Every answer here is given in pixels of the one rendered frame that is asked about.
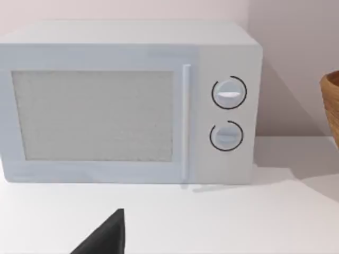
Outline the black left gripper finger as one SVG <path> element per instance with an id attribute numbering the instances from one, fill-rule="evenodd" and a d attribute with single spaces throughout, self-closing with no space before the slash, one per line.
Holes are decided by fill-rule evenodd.
<path id="1" fill-rule="evenodd" d="M 124 254 L 124 209 L 117 209 L 70 254 Z"/>

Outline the microwave door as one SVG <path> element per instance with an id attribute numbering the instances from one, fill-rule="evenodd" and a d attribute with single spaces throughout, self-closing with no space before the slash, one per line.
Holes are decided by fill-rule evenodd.
<path id="1" fill-rule="evenodd" d="M 0 47 L 0 160 L 14 183 L 181 184 L 182 68 L 166 46 Z"/>

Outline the small microwave knob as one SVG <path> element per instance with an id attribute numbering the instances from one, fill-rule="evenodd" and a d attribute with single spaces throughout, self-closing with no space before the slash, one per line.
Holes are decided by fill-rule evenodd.
<path id="1" fill-rule="evenodd" d="M 225 126 L 214 125 L 209 133 L 211 145 L 222 152 L 236 150 L 243 142 L 244 131 L 241 126 L 234 121 L 227 121 Z"/>

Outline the large microwave knob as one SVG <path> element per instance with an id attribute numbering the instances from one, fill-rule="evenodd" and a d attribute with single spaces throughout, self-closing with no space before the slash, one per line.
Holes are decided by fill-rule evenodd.
<path id="1" fill-rule="evenodd" d="M 242 79 L 230 76 L 228 79 L 215 82 L 211 97 L 219 108 L 233 110 L 240 107 L 246 100 L 247 87 Z"/>

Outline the pale microwave oven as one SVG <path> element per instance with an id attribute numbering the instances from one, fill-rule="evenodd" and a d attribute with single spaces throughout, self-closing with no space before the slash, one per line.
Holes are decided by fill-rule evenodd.
<path id="1" fill-rule="evenodd" d="M 0 36 L 4 45 L 166 46 L 197 53 L 195 86 L 190 89 L 189 180 L 181 184 L 246 184 L 250 181 L 263 50 L 240 26 L 227 21 L 51 20 Z M 215 82 L 236 76 L 247 87 L 244 103 L 233 110 L 212 100 Z M 214 125 L 238 123 L 242 144 L 231 152 L 209 140 Z"/>

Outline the woven wooden basket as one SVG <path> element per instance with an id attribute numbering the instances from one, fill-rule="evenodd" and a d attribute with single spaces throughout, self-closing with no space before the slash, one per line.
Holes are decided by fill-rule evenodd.
<path id="1" fill-rule="evenodd" d="M 339 70 L 321 78 L 320 90 L 328 125 L 339 150 Z"/>

